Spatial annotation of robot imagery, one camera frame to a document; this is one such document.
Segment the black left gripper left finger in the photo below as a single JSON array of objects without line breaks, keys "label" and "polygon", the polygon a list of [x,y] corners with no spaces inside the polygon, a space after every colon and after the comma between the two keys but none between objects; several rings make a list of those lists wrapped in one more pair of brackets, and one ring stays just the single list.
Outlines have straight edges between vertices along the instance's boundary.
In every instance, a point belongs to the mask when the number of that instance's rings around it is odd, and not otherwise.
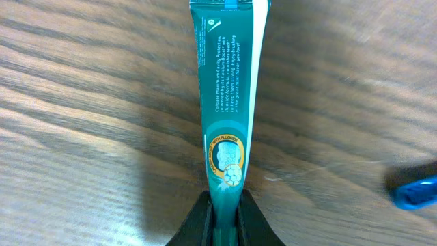
[{"label": "black left gripper left finger", "polygon": [[202,191],[166,246],[212,246],[214,211],[209,191]]}]

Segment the teal Colgate toothpaste tube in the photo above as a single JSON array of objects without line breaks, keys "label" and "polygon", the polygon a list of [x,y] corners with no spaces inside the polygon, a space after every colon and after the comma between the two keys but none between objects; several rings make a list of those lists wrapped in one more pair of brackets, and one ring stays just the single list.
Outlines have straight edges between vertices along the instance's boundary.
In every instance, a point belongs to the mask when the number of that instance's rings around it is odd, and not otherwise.
[{"label": "teal Colgate toothpaste tube", "polygon": [[189,3],[197,46],[203,154],[213,245],[237,245],[270,0]]}]

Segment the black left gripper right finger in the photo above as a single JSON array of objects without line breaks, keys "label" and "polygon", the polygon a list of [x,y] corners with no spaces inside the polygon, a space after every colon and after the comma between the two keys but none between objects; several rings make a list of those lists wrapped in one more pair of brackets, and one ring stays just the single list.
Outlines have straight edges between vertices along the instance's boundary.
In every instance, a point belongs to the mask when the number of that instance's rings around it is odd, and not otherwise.
[{"label": "black left gripper right finger", "polygon": [[285,246],[247,189],[242,190],[237,209],[237,232],[238,246]]}]

